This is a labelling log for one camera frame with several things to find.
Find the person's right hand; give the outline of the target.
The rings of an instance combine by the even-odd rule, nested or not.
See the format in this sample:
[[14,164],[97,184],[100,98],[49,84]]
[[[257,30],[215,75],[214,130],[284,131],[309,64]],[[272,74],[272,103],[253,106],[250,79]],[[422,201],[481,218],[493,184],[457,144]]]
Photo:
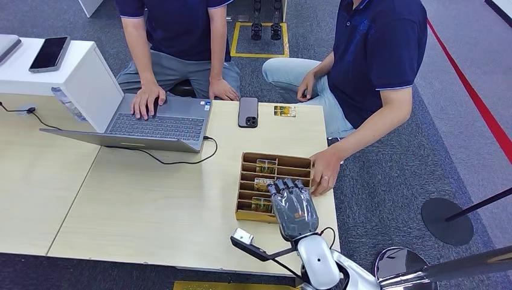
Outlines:
[[308,72],[298,87],[297,99],[300,102],[311,99],[315,82],[315,73],[313,71]]
[[130,111],[135,118],[148,120],[156,116],[158,107],[165,101],[165,91],[157,83],[143,83],[131,102]]

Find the person's left hand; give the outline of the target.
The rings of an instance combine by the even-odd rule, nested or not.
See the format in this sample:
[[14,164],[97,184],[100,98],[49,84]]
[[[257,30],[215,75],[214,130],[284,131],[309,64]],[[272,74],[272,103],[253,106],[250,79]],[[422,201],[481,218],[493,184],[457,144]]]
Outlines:
[[343,155],[337,145],[332,145],[310,157],[313,164],[313,179],[311,195],[321,196],[333,189]]
[[210,100],[219,98],[221,100],[227,100],[227,101],[239,101],[239,96],[238,96],[237,92],[235,91],[235,89],[233,87],[231,87],[223,79],[210,80],[208,93],[209,93]]

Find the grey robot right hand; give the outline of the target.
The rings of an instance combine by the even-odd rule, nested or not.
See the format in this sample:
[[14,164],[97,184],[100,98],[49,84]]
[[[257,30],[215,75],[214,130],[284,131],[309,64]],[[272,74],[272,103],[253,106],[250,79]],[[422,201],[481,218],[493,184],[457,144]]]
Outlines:
[[309,189],[300,179],[277,179],[267,189],[284,240],[291,242],[317,232],[318,214]]

